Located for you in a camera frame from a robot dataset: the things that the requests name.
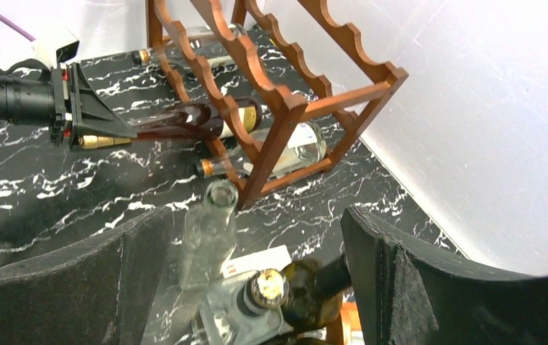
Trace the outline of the gold capped bottle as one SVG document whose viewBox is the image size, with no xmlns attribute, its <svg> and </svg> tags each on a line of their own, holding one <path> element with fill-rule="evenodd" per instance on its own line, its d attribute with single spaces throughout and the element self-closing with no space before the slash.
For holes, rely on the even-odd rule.
<svg viewBox="0 0 548 345">
<path fill-rule="evenodd" d="M 128 125 L 137 130 L 137 137 L 134 139 L 83 135 L 78 138 L 78 146 L 83 150 L 99 150 L 126 146 L 138 141 L 197 142 L 233 136 L 231 127 L 215 105 L 198 101 L 178 104 L 159 114 L 133 119 Z"/>
</svg>

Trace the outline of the clear whisky bottle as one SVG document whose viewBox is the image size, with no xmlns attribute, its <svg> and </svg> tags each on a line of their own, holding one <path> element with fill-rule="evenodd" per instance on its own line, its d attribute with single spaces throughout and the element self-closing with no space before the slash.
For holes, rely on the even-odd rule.
<svg viewBox="0 0 548 345">
<path fill-rule="evenodd" d="M 279 270 L 251 270 L 210 285 L 191 327 L 197 344 L 263 344 L 290 331 L 281 310 L 289 284 Z"/>
</svg>

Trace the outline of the dark green wine bottle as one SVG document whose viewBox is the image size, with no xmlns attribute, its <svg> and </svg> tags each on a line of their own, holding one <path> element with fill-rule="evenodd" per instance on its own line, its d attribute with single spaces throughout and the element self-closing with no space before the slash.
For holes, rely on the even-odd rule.
<svg viewBox="0 0 548 345">
<path fill-rule="evenodd" d="M 345 253 L 327 264 L 304 257 L 285 266 L 283 274 L 289 293 L 281 311 L 295 334 L 314 331 L 334 321 L 341 310 L 344 291 L 352 287 Z"/>
</svg>

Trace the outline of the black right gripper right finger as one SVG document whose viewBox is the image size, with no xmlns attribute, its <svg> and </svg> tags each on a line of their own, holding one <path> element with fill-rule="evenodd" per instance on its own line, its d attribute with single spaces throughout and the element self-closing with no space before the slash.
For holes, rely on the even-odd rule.
<svg viewBox="0 0 548 345">
<path fill-rule="evenodd" d="M 366 344 L 548 344 L 548 276 L 474 262 L 357 206 L 341 229 Z"/>
</svg>

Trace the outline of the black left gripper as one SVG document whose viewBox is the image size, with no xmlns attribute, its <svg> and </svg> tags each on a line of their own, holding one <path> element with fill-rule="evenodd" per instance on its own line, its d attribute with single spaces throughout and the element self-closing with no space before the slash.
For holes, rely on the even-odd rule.
<svg viewBox="0 0 548 345">
<path fill-rule="evenodd" d="M 0 72 L 0 121 L 47 127 L 53 144 L 69 139 L 73 151 L 127 146 L 137 138 L 137 130 L 105 104 L 78 63 L 41 70 L 36 80 Z"/>
</svg>

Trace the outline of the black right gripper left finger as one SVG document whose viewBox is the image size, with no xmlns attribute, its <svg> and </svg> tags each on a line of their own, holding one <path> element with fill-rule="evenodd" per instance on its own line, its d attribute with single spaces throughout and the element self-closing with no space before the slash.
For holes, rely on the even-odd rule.
<svg viewBox="0 0 548 345">
<path fill-rule="evenodd" d="M 139 344 L 172 225 L 161 206 L 0 268 L 0 344 Z"/>
</svg>

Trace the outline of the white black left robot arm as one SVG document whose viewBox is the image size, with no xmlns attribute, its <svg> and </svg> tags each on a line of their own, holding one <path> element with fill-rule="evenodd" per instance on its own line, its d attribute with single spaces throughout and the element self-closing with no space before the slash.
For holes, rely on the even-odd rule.
<svg viewBox="0 0 548 345">
<path fill-rule="evenodd" d="M 55 146 L 71 150 L 129 144 L 137 131 L 99 98 L 72 61 L 78 46 L 78 38 L 62 29 L 33 40 L 32 57 L 0 69 L 0 121 L 46 127 Z"/>
</svg>

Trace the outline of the clear shelf bottle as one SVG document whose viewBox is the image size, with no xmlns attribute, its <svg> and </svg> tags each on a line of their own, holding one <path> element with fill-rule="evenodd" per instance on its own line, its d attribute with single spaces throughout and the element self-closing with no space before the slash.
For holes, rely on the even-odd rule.
<svg viewBox="0 0 548 345">
<path fill-rule="evenodd" d="M 228 180 L 207 186 L 204 198 L 185 216 L 179 286 L 197 290 L 219 279 L 237 246 L 238 190 Z"/>
</svg>

